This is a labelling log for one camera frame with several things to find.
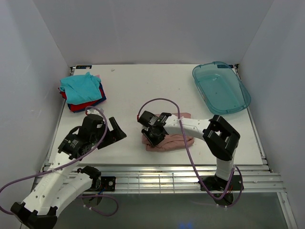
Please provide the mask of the dusty pink t shirt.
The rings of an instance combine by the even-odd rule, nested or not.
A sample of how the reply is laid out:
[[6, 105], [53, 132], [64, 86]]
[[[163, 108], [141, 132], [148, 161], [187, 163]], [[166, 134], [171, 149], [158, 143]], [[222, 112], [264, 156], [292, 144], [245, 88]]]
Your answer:
[[[192, 116], [190, 113], [181, 113], [181, 115], [185, 118], [191, 118]], [[189, 147], [195, 142], [195, 139], [190, 136], [186, 136], [186, 140]], [[182, 135], [166, 135], [165, 139], [157, 146], [152, 146], [148, 139], [142, 135], [142, 144], [145, 145], [146, 151], [149, 152], [169, 152], [185, 148]]]

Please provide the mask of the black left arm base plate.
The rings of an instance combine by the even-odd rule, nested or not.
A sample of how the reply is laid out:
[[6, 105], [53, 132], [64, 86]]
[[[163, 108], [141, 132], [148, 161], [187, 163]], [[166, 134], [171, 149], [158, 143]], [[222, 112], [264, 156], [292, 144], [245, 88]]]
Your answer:
[[90, 191], [112, 192], [115, 191], [116, 177], [100, 177], [94, 179]]

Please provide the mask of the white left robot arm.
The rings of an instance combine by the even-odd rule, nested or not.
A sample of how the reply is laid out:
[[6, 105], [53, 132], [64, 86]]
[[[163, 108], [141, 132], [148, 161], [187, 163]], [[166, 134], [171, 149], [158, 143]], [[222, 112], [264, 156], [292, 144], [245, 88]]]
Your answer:
[[59, 145], [48, 174], [22, 202], [12, 205], [10, 210], [21, 223], [30, 229], [52, 229], [60, 213], [84, 191], [101, 189], [101, 172], [92, 166], [79, 168], [68, 184], [64, 181], [93, 147], [101, 149], [127, 136], [114, 117], [109, 118], [109, 123], [112, 130], [102, 116], [88, 114], [81, 126], [70, 130]]

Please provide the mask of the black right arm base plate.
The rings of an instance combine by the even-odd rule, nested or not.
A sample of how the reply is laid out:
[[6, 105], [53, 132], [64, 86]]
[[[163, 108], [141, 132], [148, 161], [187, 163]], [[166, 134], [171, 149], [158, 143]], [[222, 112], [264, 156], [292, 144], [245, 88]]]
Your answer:
[[[216, 175], [213, 176], [201, 176], [202, 181], [209, 191], [224, 191], [227, 181], [221, 178], [217, 178]], [[239, 175], [233, 175], [227, 192], [229, 191], [240, 191], [244, 190], [244, 186], [241, 182]]]

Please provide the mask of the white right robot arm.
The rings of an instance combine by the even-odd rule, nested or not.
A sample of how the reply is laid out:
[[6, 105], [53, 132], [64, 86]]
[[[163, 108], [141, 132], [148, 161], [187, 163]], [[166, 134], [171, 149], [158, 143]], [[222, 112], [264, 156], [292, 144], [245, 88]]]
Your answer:
[[142, 142], [148, 151], [171, 151], [191, 146], [195, 139], [203, 140], [216, 157], [214, 178], [204, 181], [214, 181], [217, 186], [225, 188], [234, 166], [240, 134], [222, 116], [196, 120], [187, 113], [144, 111], [137, 121], [142, 125]]

